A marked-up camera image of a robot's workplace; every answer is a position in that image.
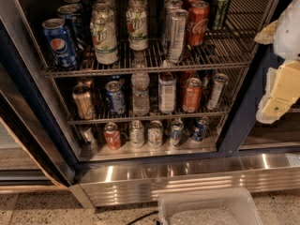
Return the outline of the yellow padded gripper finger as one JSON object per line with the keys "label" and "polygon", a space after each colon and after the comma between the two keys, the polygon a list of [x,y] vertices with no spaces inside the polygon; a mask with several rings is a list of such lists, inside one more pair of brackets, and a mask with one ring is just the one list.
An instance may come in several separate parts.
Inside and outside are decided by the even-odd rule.
{"label": "yellow padded gripper finger", "polygon": [[270,67],[256,120],[272,124],[300,98],[300,61],[285,60],[279,68]]}
{"label": "yellow padded gripper finger", "polygon": [[272,44],[277,23],[278,21],[273,21],[265,26],[262,31],[255,36],[254,41],[263,45]]}

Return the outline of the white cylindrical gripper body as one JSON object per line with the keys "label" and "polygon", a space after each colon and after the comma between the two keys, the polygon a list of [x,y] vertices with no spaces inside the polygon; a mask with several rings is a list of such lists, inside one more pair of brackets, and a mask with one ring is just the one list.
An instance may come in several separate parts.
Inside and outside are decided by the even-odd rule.
{"label": "white cylindrical gripper body", "polygon": [[300,59],[300,0],[292,0],[280,14],[273,49],[274,53],[283,59]]}

